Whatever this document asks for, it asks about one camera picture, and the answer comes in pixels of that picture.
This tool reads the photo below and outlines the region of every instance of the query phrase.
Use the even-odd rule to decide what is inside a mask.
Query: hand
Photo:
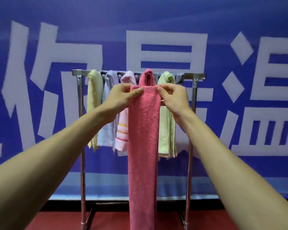
[[[158,92],[165,106],[173,113],[175,122],[181,125],[183,115],[191,111],[185,87],[166,83],[158,85]]]
[[[143,92],[143,88],[130,91],[131,84],[114,85],[107,99],[100,108],[107,112],[107,122],[112,122],[116,115],[128,107],[129,102]]]

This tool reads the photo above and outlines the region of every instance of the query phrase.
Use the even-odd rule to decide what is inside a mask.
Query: light blue towel
[[[102,103],[107,99],[112,87],[119,83],[116,72],[110,70],[105,76],[104,93]],[[97,146],[112,147],[115,151],[116,131],[119,123],[119,115],[116,116],[112,123],[108,123],[100,129],[97,136]]]

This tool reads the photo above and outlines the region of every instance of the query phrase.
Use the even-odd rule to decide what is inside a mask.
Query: towel
[[[134,73],[126,72],[121,78],[121,83],[130,83],[136,85]],[[128,108],[124,109],[119,114],[119,125],[117,126],[117,133],[115,139],[115,148],[118,150],[118,155],[127,155],[128,151]]]
[[[107,96],[109,95],[112,87],[118,83],[119,83],[119,78],[116,72],[110,70],[105,75],[103,102],[107,99]],[[98,146],[112,147],[113,151],[115,151],[115,138],[116,138],[118,122],[119,122],[119,116],[117,115],[113,122],[104,125],[100,129],[97,135]]]
[[[150,69],[146,69],[145,72],[140,77],[139,86],[154,86],[154,85],[156,85],[156,81],[153,71]]]
[[[173,75],[169,72],[164,72],[159,80],[158,85],[164,83],[175,84]],[[160,107],[160,122],[159,122],[159,146],[158,153],[161,157],[176,157],[176,143],[175,143],[176,123],[173,114],[166,106]]]
[[[155,230],[161,97],[157,86],[144,86],[129,104],[128,180],[130,230]]]
[[[101,105],[104,91],[103,77],[95,69],[88,74],[88,107],[87,112],[94,110]],[[94,151],[98,149],[97,134],[88,143],[88,147],[93,147]]]

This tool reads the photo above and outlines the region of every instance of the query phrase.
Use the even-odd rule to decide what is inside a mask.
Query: red carpet
[[[238,230],[225,210],[193,211],[190,214],[190,229]],[[26,230],[81,230],[80,212],[40,212]],[[128,230],[128,212],[98,212],[91,230]],[[157,230],[182,230],[177,213],[157,213]]]

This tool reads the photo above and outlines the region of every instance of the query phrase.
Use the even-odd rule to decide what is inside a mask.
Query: pink towel
[[[153,71],[150,69],[146,69],[145,72],[140,77],[139,86],[154,86],[154,85],[156,85],[156,81]]]
[[[130,83],[136,85],[135,76],[132,71],[126,72],[121,78],[121,83]],[[128,108],[119,114],[119,125],[117,127],[115,148],[118,155],[127,155],[128,151]]]
[[[144,86],[129,104],[130,230],[156,229],[160,102],[157,86]]]

